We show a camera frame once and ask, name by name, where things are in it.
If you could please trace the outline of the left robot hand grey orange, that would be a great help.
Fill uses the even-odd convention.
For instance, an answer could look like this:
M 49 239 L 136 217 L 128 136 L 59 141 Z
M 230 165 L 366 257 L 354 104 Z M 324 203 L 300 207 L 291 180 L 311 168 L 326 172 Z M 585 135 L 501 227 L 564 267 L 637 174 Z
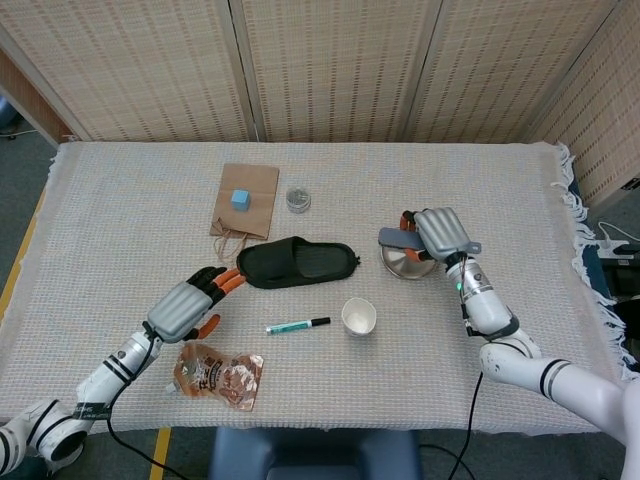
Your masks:
M 202 326 L 198 324 L 245 281 L 238 269 L 204 267 L 176 285 L 148 312 L 144 329 L 168 344 L 204 339 L 216 329 L 220 315 L 213 314 Z

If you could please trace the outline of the right robot hand grey orange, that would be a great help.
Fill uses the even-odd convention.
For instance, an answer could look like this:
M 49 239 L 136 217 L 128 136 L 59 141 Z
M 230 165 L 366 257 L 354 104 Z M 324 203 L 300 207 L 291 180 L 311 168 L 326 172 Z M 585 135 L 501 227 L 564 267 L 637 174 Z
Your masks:
M 454 254 L 479 254 L 482 251 L 481 244 L 469 238 L 451 207 L 405 210 L 399 228 L 401 231 L 417 233 L 422 242 L 419 248 L 404 249 L 405 255 L 414 262 L 434 260 L 444 263 Z

